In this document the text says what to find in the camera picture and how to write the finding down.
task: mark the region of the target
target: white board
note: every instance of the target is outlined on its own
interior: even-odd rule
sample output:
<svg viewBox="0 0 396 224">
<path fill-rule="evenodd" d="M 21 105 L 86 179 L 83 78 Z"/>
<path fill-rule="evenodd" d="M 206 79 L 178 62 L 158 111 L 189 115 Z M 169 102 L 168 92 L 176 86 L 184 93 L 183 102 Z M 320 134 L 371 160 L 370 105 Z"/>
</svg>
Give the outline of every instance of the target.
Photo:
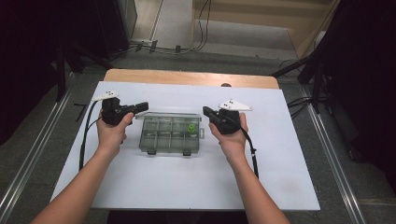
<svg viewBox="0 0 396 224">
<path fill-rule="evenodd" d="M 134 119 L 134 124 L 126 130 L 128 139 L 123 142 L 120 154 L 111 163 L 92 207 L 243 209 L 232 169 L 217 139 L 211 134 L 209 120 L 202 111 L 204 105 L 217 110 L 219 103 L 232 98 L 253 107 L 253 111 L 246 112 L 248 133 L 253 146 L 258 149 L 256 156 L 260 181 L 276 204 L 282 210 L 319 210 L 318 199 L 281 90 L 99 82 L 93 97 L 109 90 L 120 94 L 122 105 L 148 102 L 151 112 L 200 114 L 205 139 L 200 140 L 198 154 L 190 157 L 161 153 L 149 156 L 138 147 L 143 120 Z M 93 118 L 97 117 L 99 110 L 100 104 L 97 104 Z M 85 119 L 52 199 L 78 173 Z M 96 126 L 92 125 L 87 137 L 85 161 L 93 155 L 96 147 Z M 252 167 L 248 143 L 246 155 Z"/>
</svg>

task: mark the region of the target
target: black controller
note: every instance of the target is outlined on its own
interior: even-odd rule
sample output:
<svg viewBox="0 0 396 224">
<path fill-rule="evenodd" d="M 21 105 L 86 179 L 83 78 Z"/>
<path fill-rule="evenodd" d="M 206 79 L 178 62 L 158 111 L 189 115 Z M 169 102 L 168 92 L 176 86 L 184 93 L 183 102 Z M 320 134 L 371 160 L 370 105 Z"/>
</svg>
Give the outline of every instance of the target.
<svg viewBox="0 0 396 224">
<path fill-rule="evenodd" d="M 204 106 L 203 110 L 204 115 L 209 118 L 210 122 L 216 125 L 221 134 L 235 133 L 240 129 L 238 111 L 230 111 L 226 109 L 215 111 L 207 106 Z"/>
<path fill-rule="evenodd" d="M 118 125 L 128 113 L 137 113 L 149 109 L 149 103 L 144 102 L 137 105 L 120 105 L 119 98 L 105 99 L 102 102 L 102 120 L 106 124 Z"/>
</svg>

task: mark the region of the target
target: gray floor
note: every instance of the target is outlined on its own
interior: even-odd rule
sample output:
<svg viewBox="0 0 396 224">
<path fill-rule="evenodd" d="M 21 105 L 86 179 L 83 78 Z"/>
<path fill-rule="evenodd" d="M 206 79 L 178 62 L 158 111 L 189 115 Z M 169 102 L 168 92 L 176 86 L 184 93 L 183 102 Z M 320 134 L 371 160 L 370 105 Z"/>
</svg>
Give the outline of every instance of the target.
<svg viewBox="0 0 396 224">
<path fill-rule="evenodd" d="M 166 5 L 171 3 L 174 3 L 174 1 L 164 0 L 164 8 L 171 8 L 170 5 Z M 170 15 L 166 15 L 165 11 L 162 11 L 162 15 L 171 17 Z M 165 25 L 161 21 L 159 20 L 158 26 Z M 162 38 L 161 36 L 170 36 L 165 30 L 157 27 L 155 31 L 155 36 L 161 39 L 159 43 L 162 41 L 165 42 L 165 40 L 169 42 L 175 40 L 174 38 L 171 39 L 172 41 L 169 38 Z M 238 44 L 236 37 L 233 37 L 233 41 L 230 40 L 227 42 L 224 40 L 224 42 L 221 42 L 218 41 L 218 38 L 215 38 L 213 32 L 209 31 L 213 35 L 209 36 L 209 44 L 200 52 L 190 52 L 175 56 L 148 53 L 145 50 L 139 52 L 130 51 L 121 55 L 112 64 L 119 68 L 264 76 L 277 71 L 284 60 L 295 59 L 296 57 L 292 55 L 292 48 L 290 48 L 290 42 L 288 43 L 287 36 L 282 36 L 281 38 L 284 40 L 282 42 L 284 44 L 280 45 L 276 42 L 279 44 L 275 45 L 277 46 L 276 48 L 265 50 L 265 48 L 271 48 L 273 46 L 272 44 L 274 44 L 274 39 L 270 38 L 270 36 L 276 37 L 283 32 L 282 29 L 275 28 L 268 28 L 267 31 L 269 33 L 271 33 L 270 31 L 273 32 L 266 37 L 266 42 L 262 42 L 262 39 L 258 40 L 260 45 L 257 46 L 260 52 L 254 51 L 255 44 L 254 42 L 250 42 L 248 45 L 254 50 L 246 54 L 247 51 L 245 49 L 247 45 L 244 45 L 246 42 L 242 44 L 239 42 Z M 248 31 L 240 34 L 244 37 L 250 35 Z M 180 39 L 183 37 L 175 34 L 174 36 Z M 223 48 L 222 43 L 227 43 L 227 46 Z M 288 63 L 292 63 L 292 61 L 283 63 L 282 67 Z M 106 70 L 104 68 L 94 64 L 87 66 L 84 74 L 76 74 L 77 81 L 73 84 L 73 89 L 71 90 L 70 98 L 64 108 L 64 112 L 60 116 L 49 141 L 45 145 L 40 160 L 21 193 L 21 197 L 15 204 L 8 223 L 28 223 L 50 200 L 53 192 L 53 184 L 62 171 L 64 162 L 81 123 L 81 120 L 76 121 L 80 107 L 74 104 L 87 104 L 92 97 L 97 82 L 103 79 L 105 73 Z M 278 79 L 279 86 L 288 102 L 302 96 L 301 86 L 296 80 L 298 74 L 298 70 L 294 70 Z M 11 139 L 0 146 L 1 192 L 6 191 L 7 186 L 19 171 L 54 105 L 55 97 L 56 88 L 53 88 L 25 119 Z M 338 159 L 342 163 L 349 183 L 361 204 L 361 210 L 367 223 L 394 223 L 394 220 L 396 220 L 395 195 L 389 187 L 384 174 L 371 164 L 361 164 L 351 161 L 347 154 L 347 144 L 344 142 L 336 123 L 323 108 L 321 109 L 321 116 Z M 293 123 L 303 149 L 309 173 L 317 188 L 321 210 L 318 212 L 286 212 L 288 218 L 291 223 L 350 223 L 351 220 L 347 208 L 341 197 L 308 111 L 304 110 Z M 106 223 L 107 213 L 108 211 L 106 210 L 91 210 L 86 223 Z"/>
</svg>

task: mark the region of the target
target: floor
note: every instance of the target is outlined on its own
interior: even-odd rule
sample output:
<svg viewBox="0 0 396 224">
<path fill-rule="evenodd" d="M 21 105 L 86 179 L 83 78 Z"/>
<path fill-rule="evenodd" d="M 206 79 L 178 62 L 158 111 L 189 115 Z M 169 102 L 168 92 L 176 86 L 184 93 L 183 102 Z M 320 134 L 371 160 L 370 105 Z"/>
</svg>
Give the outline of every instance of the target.
<svg viewBox="0 0 396 224">
<path fill-rule="evenodd" d="M 183 4 L 179 0 L 135 0 L 135 2 L 139 15 L 133 35 L 135 41 L 143 41 L 149 45 L 151 41 L 158 40 L 158 47 L 170 49 L 173 49 L 176 45 L 187 48 L 191 43 L 194 46 L 198 46 L 201 42 L 199 35 L 195 38 L 189 35 L 191 34 L 191 13 L 188 11 L 191 8 L 190 1 L 183 1 Z M 250 64 L 250 68 L 247 64 L 240 65 L 239 68 L 236 68 L 232 64 L 229 66 L 230 69 L 233 69 L 231 71 L 235 71 L 235 73 L 240 72 L 241 74 L 244 72 L 251 72 L 252 74 L 259 73 L 258 71 L 260 70 L 249 71 L 249 69 L 254 69 L 257 65 L 251 62 L 252 58 L 268 59 L 266 61 L 269 62 L 268 68 L 273 70 L 262 69 L 264 73 L 275 72 L 277 69 L 297 61 L 297 56 L 290 43 L 287 30 L 277 27 L 235 25 L 225 22 L 211 21 L 209 23 L 207 42 L 200 52 L 216 53 L 221 56 L 224 62 L 228 62 L 227 55 L 230 58 L 233 57 L 233 59 L 234 56 L 240 56 L 238 60 L 241 63 L 248 62 L 247 64 Z M 136 55 L 140 58 L 134 55 L 131 57 L 136 57 L 136 62 L 134 63 L 139 63 L 139 68 L 145 68 L 145 66 L 151 68 L 156 62 L 145 62 L 145 59 L 152 60 L 154 57 L 149 56 L 145 52 L 138 52 Z M 165 55 L 159 55 L 154 60 L 167 60 L 166 57 Z M 126 56 L 124 58 L 121 56 L 115 61 L 115 65 L 118 67 L 131 66 L 128 65 L 131 61 L 127 61 L 130 59 Z M 194 67 L 194 62 L 197 60 L 195 56 L 189 56 L 188 59 L 187 64 L 190 70 L 200 69 L 198 65 Z M 182 70 L 184 66 L 177 67 L 176 64 L 169 65 L 164 63 L 158 65 L 158 68 Z M 213 71 L 218 69 L 215 63 L 210 68 Z M 219 71 L 227 72 L 226 67 L 222 69 L 219 69 Z M 100 66 L 94 65 L 87 67 L 84 71 L 84 75 L 89 75 L 90 78 L 75 74 L 75 76 L 81 76 L 78 81 L 73 80 L 73 78 L 69 79 L 68 85 L 74 86 L 73 94 L 70 95 L 70 99 L 67 102 L 68 106 L 65 107 L 62 116 L 58 118 L 58 124 L 54 127 L 51 138 L 45 143 L 47 145 L 46 148 L 51 148 L 51 150 L 42 151 L 41 160 L 37 161 L 35 169 L 31 171 L 31 177 L 26 183 L 23 192 L 16 193 L 16 196 L 20 196 L 20 199 L 15 204 L 15 212 L 9 215 L 9 220 L 18 220 L 18 223 L 28 223 L 29 218 L 34 217 L 39 212 L 41 209 L 40 206 L 48 202 L 48 198 L 53 191 L 53 185 L 62 171 L 63 164 L 62 162 L 53 161 L 56 160 L 55 158 L 65 160 L 75 137 L 71 133 L 76 133 L 80 125 L 80 120 L 78 120 L 80 109 L 72 103 L 84 103 L 87 99 L 90 99 L 91 93 L 84 90 L 94 90 L 95 83 L 102 80 L 105 72 Z M 301 96 L 303 94 L 302 87 L 296 81 L 298 74 L 298 71 L 293 71 L 278 79 L 280 88 L 285 92 L 288 102 L 295 99 L 297 95 Z M 56 89 L 54 88 L 45 96 L 28 118 L 26 118 L 25 122 L 10 141 L 0 147 L 0 158 L 7 158 L 7 160 L 0 159 L 1 192 L 6 192 L 9 180 L 12 180 L 13 176 L 18 173 L 26 155 L 28 155 L 29 150 L 35 143 L 33 137 L 24 136 L 40 135 L 41 127 L 53 108 L 52 99 L 55 96 Z M 321 117 L 323 120 L 326 120 L 325 125 L 332 139 L 332 146 L 337 151 L 337 157 L 342 163 L 348 183 L 358 199 L 358 204 L 361 207 L 366 222 L 392 223 L 396 219 L 395 195 L 389 188 L 384 175 L 371 164 L 359 164 L 351 161 L 345 150 L 347 148 L 346 143 L 337 130 L 336 124 L 331 122 L 332 118 L 327 113 L 322 113 Z M 299 138 L 301 137 L 301 145 L 304 149 L 308 168 L 311 167 L 313 169 L 315 167 L 315 169 L 318 169 L 317 171 L 310 172 L 312 172 L 312 179 L 315 181 L 314 185 L 318 187 L 318 199 L 323 210 L 317 213 L 288 214 L 288 216 L 293 218 L 293 220 L 298 220 L 296 223 L 353 223 L 349 219 L 347 208 L 342 201 L 341 195 L 337 195 L 340 191 L 336 181 L 334 181 L 332 169 L 326 164 L 324 166 L 318 166 L 316 164 L 318 161 L 326 163 L 327 159 L 322 148 L 317 147 L 321 146 L 318 138 L 312 133 L 305 133 L 307 129 L 315 130 L 313 125 L 307 125 L 307 120 L 311 120 L 311 117 L 305 111 L 294 121 L 294 125 Z M 36 204 L 36 206 L 26 209 L 26 204 Z M 106 212 L 91 210 L 87 223 L 105 223 L 106 216 Z"/>
</svg>

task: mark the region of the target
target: person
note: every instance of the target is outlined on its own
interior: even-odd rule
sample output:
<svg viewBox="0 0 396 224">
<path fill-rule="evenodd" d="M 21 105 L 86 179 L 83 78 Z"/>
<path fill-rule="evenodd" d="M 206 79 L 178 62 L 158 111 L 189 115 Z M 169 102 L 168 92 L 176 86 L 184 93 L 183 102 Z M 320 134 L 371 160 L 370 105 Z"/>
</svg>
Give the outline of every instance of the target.
<svg viewBox="0 0 396 224">
<path fill-rule="evenodd" d="M 96 122 L 99 144 L 94 155 L 32 223 L 84 222 L 109 164 L 120 152 L 120 144 L 127 137 L 125 129 L 133 117 L 132 113 L 125 115 L 117 126 L 107 125 L 101 119 Z M 241 127 L 248 131 L 244 113 L 240 113 L 240 120 Z M 220 147 L 231 165 L 248 223 L 289 223 L 249 167 L 245 156 L 246 138 L 242 132 L 222 135 L 213 123 L 209 123 L 209 128 L 219 140 Z"/>
</svg>

